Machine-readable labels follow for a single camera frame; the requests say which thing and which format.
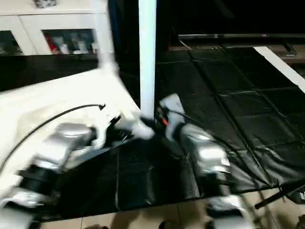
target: tile floor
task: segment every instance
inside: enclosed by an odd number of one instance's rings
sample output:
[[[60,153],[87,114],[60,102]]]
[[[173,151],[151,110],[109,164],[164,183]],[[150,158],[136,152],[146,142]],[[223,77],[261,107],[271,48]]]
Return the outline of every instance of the tile floor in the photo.
[[[277,189],[263,191],[264,197],[277,192]],[[254,204],[260,200],[258,192],[244,194],[250,215],[256,219],[259,229],[294,229],[298,216],[305,214],[305,205],[296,205],[285,198],[269,205],[269,208],[254,210]],[[160,207],[144,208],[122,213],[111,213],[44,223],[42,229],[85,229],[99,224],[109,229],[157,229],[164,220],[171,220],[184,229],[204,229],[208,217],[205,215],[205,200],[195,200]]]

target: glass cabinet door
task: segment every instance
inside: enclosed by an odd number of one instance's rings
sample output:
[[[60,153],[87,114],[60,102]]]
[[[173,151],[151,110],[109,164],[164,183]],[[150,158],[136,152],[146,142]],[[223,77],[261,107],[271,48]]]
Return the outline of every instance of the glass cabinet door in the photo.
[[[42,30],[52,54],[96,53],[91,29]]]
[[[23,52],[11,31],[0,31],[0,56],[20,56]]]
[[[35,55],[18,16],[0,16],[0,56]]]

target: white pole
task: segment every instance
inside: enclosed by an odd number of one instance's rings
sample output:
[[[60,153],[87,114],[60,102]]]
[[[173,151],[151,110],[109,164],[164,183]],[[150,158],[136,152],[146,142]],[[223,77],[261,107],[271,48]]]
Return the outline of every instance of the white pole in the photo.
[[[153,118],[157,0],[139,0],[141,114]]]

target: wire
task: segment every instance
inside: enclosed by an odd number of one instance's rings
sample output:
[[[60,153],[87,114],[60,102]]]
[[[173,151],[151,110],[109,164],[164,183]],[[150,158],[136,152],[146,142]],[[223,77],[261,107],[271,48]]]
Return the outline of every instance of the wire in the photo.
[[[1,164],[0,167],[0,174],[2,173],[2,171],[4,170],[5,165],[7,164],[7,161],[10,159],[10,157],[13,155],[13,153],[16,151],[16,149],[19,148],[19,146],[21,146],[21,144],[27,140],[32,134],[34,134],[37,130],[41,129],[43,126],[45,126],[46,124],[50,123],[51,121],[53,121],[54,119],[57,119],[67,113],[70,113],[72,111],[75,110],[79,110],[79,109],[83,109],[85,107],[91,107],[91,106],[98,106],[100,110],[102,110],[105,105],[100,105],[100,104],[88,104],[88,105],[82,105],[82,106],[77,106],[74,108],[71,108],[69,110],[66,110],[64,112],[61,112],[55,116],[53,116],[52,118],[49,118],[48,120],[46,120],[45,122],[43,122],[42,124],[40,124],[39,126],[37,126],[36,128],[34,128],[33,130],[31,130],[27,135],[25,135],[16,145],[15,147],[9,152],[9,154],[6,156],[6,158],[4,159],[4,161]]]
[[[187,119],[189,119],[189,120],[192,120],[194,124],[200,126],[202,129],[204,129],[204,128],[203,128],[203,125],[202,125],[198,120],[196,120],[196,119],[194,119],[194,118],[192,118],[192,117],[190,117],[190,116],[188,116],[188,115],[186,115],[186,114],[184,114],[184,113],[181,113],[181,112],[179,112],[179,111],[170,110],[170,109],[168,109],[167,107],[162,107],[162,109],[163,109],[164,111],[169,111],[169,112],[172,112],[172,113],[181,115],[181,116],[183,116],[184,118],[187,118]]]
[[[187,46],[183,41],[179,40],[179,42],[185,46],[188,50],[192,50],[192,48],[190,46]]]

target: black cable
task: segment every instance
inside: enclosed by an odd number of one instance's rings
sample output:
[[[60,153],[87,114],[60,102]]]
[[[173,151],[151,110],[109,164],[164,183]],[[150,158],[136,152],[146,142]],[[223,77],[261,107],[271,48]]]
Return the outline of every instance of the black cable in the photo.
[[[53,116],[52,118],[49,118],[47,121],[43,122],[42,124],[40,124],[39,126],[37,126],[35,129],[31,130],[27,135],[25,135],[16,145],[15,147],[9,152],[9,154],[7,155],[7,157],[4,159],[4,161],[1,164],[0,167],[0,174],[2,173],[2,171],[4,170],[4,167],[6,165],[6,163],[8,162],[9,158],[13,155],[13,153],[16,151],[16,149],[25,141],[27,140],[33,133],[35,133],[37,130],[39,130],[40,128],[42,128],[43,126],[45,126],[46,124],[50,123],[51,121],[53,121],[54,119],[57,119],[67,113],[70,113],[72,111],[78,110],[78,109],[83,109],[85,107],[91,107],[91,106],[98,106],[100,110],[102,110],[105,105],[100,105],[100,104],[88,104],[88,105],[82,105],[82,106],[77,106],[74,108],[71,108],[69,110],[66,110],[64,112],[61,112],[55,116]]]
[[[204,128],[202,127],[202,124],[201,124],[198,120],[196,120],[196,119],[194,119],[194,118],[192,118],[192,117],[190,117],[190,116],[188,116],[188,115],[186,115],[186,114],[184,114],[184,113],[181,113],[181,112],[179,112],[179,111],[170,110],[170,109],[168,109],[167,107],[161,107],[161,108],[162,108],[164,111],[172,112],[172,113],[181,115],[181,116],[183,116],[184,118],[187,118],[187,119],[189,119],[189,120],[192,120],[192,121],[194,122],[194,124],[198,125],[198,126],[201,127],[202,129],[204,129]]]
[[[168,112],[172,112],[172,113],[181,115],[181,116],[183,116],[183,117],[185,117],[185,118],[191,120],[194,124],[198,125],[200,128],[204,129],[204,126],[203,126],[198,120],[196,120],[196,119],[194,119],[194,118],[192,118],[192,117],[190,117],[190,116],[188,116],[188,115],[186,115],[186,114],[184,114],[184,113],[181,113],[181,112],[178,112],[178,111],[174,111],[174,110],[170,110],[170,109],[168,109],[167,107],[162,107],[162,109],[163,109],[164,111],[168,111]],[[212,137],[213,137],[216,141],[221,142],[221,143],[222,143],[223,145],[225,145],[229,150],[231,150],[232,152],[236,153],[238,156],[240,155],[240,154],[238,153],[238,151],[237,151],[236,149],[233,148],[233,146],[231,146],[229,143],[227,143],[226,141],[224,141],[222,138],[217,137],[217,136],[214,136],[214,135],[212,135]],[[261,190],[259,190],[259,194],[260,194],[260,198],[261,198],[262,200],[264,200],[264,196],[263,196]]]

